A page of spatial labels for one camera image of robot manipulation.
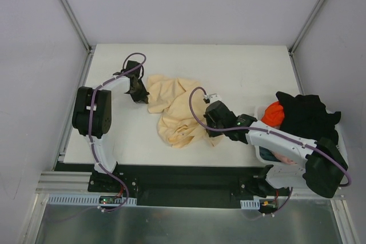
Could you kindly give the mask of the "cream yellow t shirt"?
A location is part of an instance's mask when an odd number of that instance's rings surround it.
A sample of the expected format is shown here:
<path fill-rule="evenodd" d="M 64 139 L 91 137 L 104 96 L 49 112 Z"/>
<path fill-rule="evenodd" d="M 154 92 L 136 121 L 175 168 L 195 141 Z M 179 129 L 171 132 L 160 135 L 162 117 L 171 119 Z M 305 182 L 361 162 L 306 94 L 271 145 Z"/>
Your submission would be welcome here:
<path fill-rule="evenodd" d="M 159 74 L 147 79 L 148 112 L 161 115 L 157 132 L 172 148 L 181 149 L 200 140 L 215 147 L 223 139 L 222 135 L 210 137 L 191 113 L 189 96 L 200 85 L 197 80 L 169 78 Z"/>

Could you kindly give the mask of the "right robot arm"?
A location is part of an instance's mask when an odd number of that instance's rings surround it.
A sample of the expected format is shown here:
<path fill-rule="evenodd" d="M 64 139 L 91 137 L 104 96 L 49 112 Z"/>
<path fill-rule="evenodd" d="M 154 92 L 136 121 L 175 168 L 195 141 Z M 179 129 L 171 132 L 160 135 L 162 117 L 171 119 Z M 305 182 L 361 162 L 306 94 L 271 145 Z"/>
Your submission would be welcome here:
<path fill-rule="evenodd" d="M 292 163 L 263 160 L 265 167 L 259 175 L 257 188 L 261 194 L 271 195 L 285 187 L 307 187 L 324 198 L 333 198 L 340 187 L 350 184 L 348 164 L 337 146 L 329 139 L 306 139 L 285 133 L 241 114 L 236 116 L 217 99 L 205 99 L 204 118 L 211 136 L 225 135 L 232 141 L 269 150 L 288 158 Z"/>

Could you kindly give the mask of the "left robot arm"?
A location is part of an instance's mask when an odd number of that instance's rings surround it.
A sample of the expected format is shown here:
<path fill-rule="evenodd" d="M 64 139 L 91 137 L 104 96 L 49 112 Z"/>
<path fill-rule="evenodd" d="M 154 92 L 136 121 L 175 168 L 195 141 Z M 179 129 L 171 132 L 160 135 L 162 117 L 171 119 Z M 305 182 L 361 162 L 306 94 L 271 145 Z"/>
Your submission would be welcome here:
<path fill-rule="evenodd" d="M 148 103 L 148 91 L 142 81 L 144 67 L 128 60 L 122 70 L 97 87 L 81 86 L 77 90 L 71 124 L 83 136 L 94 159 L 94 169 L 105 174 L 101 185 L 109 192 L 117 191 L 121 178 L 114 174 L 117 160 L 110 146 L 112 126 L 112 90 L 121 88 L 134 103 Z"/>

